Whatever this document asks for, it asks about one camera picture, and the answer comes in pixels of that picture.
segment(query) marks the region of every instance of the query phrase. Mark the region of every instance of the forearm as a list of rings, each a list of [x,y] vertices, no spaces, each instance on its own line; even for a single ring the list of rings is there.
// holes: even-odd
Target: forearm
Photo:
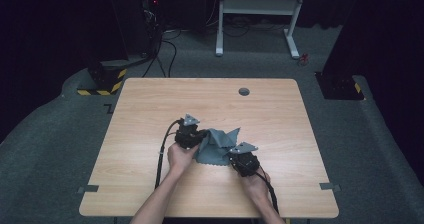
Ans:
[[[144,204],[137,211],[131,224],[160,224],[165,216],[169,200],[180,179],[178,172],[169,172],[162,183],[149,196]]]
[[[253,200],[253,204],[261,214],[262,219],[267,224],[284,224],[285,222],[280,215],[275,211],[269,199]]]

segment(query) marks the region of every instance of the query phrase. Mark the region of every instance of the hand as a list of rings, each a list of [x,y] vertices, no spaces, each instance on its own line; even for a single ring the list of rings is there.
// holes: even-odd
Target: hand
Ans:
[[[187,150],[180,147],[178,143],[172,144],[168,148],[169,172],[182,175],[190,166],[197,149],[199,145]]]
[[[271,178],[266,172],[262,170],[262,168],[259,168],[258,170],[256,170],[256,172],[259,173],[261,176],[266,177],[268,182],[271,182]],[[265,182],[256,174],[253,176],[246,177],[240,176],[240,180],[244,192],[254,203],[263,202],[267,200],[269,201],[268,187]]]

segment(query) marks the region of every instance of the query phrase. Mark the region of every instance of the gray floor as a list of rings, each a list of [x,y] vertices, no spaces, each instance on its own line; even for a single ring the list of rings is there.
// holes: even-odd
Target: gray floor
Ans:
[[[223,57],[214,55],[214,35],[182,32],[171,40],[178,48],[171,77],[295,79],[330,181],[342,188],[335,193],[339,216],[311,223],[424,223],[423,187],[385,126],[365,78],[354,77],[364,101],[325,100],[321,94],[314,72],[322,70],[339,31],[295,29],[300,52],[310,55],[306,66],[291,59],[281,29],[225,36]],[[165,68],[172,55],[163,43],[159,56]],[[140,77],[146,68],[133,66],[125,78]],[[83,217],[78,211],[77,190],[88,183],[111,119],[104,104],[119,97],[77,95],[84,72],[71,76],[59,97],[31,113],[1,144],[0,223],[113,223],[112,217]],[[161,76],[155,62],[146,77]]]

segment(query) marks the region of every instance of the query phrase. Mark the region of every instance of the white shelf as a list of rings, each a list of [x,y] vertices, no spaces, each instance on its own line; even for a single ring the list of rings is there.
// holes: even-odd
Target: white shelf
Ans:
[[[296,0],[224,0],[223,13],[293,15]]]

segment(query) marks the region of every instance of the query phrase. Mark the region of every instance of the dark background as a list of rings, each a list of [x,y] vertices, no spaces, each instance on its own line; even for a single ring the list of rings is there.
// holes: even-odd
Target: dark background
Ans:
[[[353,5],[355,0],[304,0],[298,26],[344,24],[326,68],[335,74],[366,77],[393,137],[424,183],[421,2],[357,0]],[[179,11],[198,17],[188,23],[201,28],[211,13],[211,3],[160,0],[159,5],[167,21],[175,19],[184,27],[181,20],[188,17],[182,18]],[[138,22],[132,33],[143,33],[143,20],[124,22],[117,0],[1,0],[0,8],[2,140],[35,108],[57,97],[68,77],[87,67],[82,48],[90,50],[97,61],[125,59],[146,48],[143,41],[137,44],[140,39],[125,39],[131,27],[122,24]]]

